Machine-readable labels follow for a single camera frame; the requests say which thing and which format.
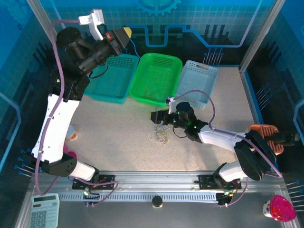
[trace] black knob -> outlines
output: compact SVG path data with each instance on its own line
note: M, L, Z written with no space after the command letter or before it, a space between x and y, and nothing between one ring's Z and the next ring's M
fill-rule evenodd
M152 205L155 208L162 207L162 198L160 196L154 196L152 199Z

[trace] light blue basket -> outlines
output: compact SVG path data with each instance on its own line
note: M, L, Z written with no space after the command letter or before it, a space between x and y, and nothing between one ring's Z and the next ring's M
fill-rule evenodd
M137 56L127 54L109 57L107 59L108 71L99 78L90 79L91 82L85 90L85 95L99 101L123 104L128 96L138 60ZM103 73L106 65L98 66L91 77Z
M218 73L219 69L215 67L188 60L181 72L176 96L193 89L202 90L211 96ZM191 107L204 110L209 99L202 93L194 92L185 95L180 101L189 102Z

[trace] yellow tip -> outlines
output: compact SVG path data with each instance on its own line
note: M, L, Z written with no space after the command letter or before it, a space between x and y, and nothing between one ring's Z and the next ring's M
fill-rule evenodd
M132 35L132 31L129 27L124 27L124 30L126 32L126 34L128 35L128 37L131 39L131 35Z

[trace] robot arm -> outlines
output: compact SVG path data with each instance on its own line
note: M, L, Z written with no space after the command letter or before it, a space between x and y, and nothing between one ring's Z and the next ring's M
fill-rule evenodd
M258 132L233 133L216 127L211 128L207 122L196 118L194 110L188 102L176 105L177 102L169 98L167 103L169 103L169 110L151 113L151 120L154 123L160 124L163 121L164 125L171 124L175 128L185 129L185 134L192 141L213 144L236 153L238 161L224 163L214 172L214 181L219 186L247 176L259 181L270 169L262 156L236 135L250 140L272 163L276 162L276 155Z
M64 140L72 116L90 83L88 76L98 65L104 65L110 56L117 56L124 51L131 38L131 30L119 28L101 35L97 26L104 24L104 18L102 11L98 9L94 9L88 16L79 17L79 21L80 25L89 25L95 42L84 41L76 28L65 28L57 35L56 44L64 71L65 90L47 128L40 166L44 172L51 175L73 176L96 183L99 180L99 170L63 153ZM58 100L60 85L59 73L55 71L48 89L45 120L36 145L32 149L32 163L38 157L42 131Z

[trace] calculator display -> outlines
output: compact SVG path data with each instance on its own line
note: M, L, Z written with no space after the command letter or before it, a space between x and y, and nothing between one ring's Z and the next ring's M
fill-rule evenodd
M40 202L40 201L46 201L46 200L55 200L56 196L45 196L45 197L39 197L34 198L34 202Z

